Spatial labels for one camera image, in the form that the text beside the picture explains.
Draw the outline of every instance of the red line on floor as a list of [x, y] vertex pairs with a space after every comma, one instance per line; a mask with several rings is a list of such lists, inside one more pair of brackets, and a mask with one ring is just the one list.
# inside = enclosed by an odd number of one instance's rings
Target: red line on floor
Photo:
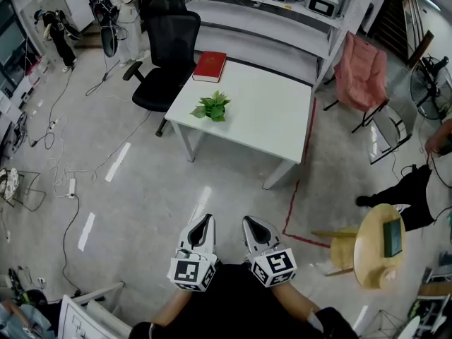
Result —
[[314, 117], [316, 115], [316, 106], [317, 106], [317, 98], [314, 98], [314, 103], [312, 105], [311, 124], [309, 125], [309, 133], [308, 133], [308, 139], [306, 142], [306, 150], [304, 151], [304, 162], [303, 162], [304, 164], [306, 164], [306, 158], [308, 156], [309, 141], [311, 140], [312, 126], [314, 125]]
[[284, 236], [296, 239], [297, 241], [301, 241], [301, 242], [305, 242], [307, 244], [311, 244], [311, 245], [315, 245], [315, 246], [319, 246], [319, 247], [325, 247], [325, 248], [329, 249], [330, 245], [323, 244], [322, 242], [312, 241], [310, 239], [305, 239], [305, 238], [297, 236], [295, 234], [286, 234], [286, 232], [285, 232], [285, 230], [287, 229], [287, 226], [289, 225], [290, 216], [292, 215], [292, 210], [294, 208], [294, 200], [295, 200], [295, 195], [297, 194], [297, 191], [298, 191], [298, 186], [299, 186], [299, 180], [295, 184], [295, 190], [294, 190], [294, 193], [292, 194], [292, 199], [290, 200], [289, 212], [287, 213], [287, 217], [285, 219], [285, 226], [284, 226], [284, 229], [282, 229], [282, 234]]

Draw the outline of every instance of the power strip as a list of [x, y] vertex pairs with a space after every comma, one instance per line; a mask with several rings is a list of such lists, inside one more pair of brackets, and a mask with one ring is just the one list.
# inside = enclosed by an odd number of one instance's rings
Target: power strip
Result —
[[74, 198], [74, 196], [76, 195], [76, 179], [75, 178], [71, 178], [69, 180], [69, 193], [68, 193], [68, 197], [69, 198]]

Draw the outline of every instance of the pink chair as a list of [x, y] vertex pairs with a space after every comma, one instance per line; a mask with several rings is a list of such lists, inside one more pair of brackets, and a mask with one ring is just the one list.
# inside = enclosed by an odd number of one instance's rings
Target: pink chair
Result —
[[[362, 123], [353, 132], [364, 126], [366, 120], [371, 119], [388, 102], [384, 86], [386, 64], [385, 52], [348, 32], [342, 58], [334, 67], [338, 100], [324, 110], [342, 102], [364, 112]], [[366, 118], [371, 108], [376, 109]]]

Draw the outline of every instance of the red book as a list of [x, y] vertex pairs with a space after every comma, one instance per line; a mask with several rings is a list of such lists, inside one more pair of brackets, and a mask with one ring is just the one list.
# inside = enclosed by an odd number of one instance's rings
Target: red book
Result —
[[226, 53], [204, 52], [193, 72], [195, 81], [218, 83], [226, 62]]

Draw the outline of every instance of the dark green box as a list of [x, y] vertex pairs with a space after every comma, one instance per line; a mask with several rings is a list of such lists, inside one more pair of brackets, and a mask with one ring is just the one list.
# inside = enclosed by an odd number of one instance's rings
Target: dark green box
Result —
[[383, 224], [384, 257], [394, 257], [402, 251], [400, 219]]

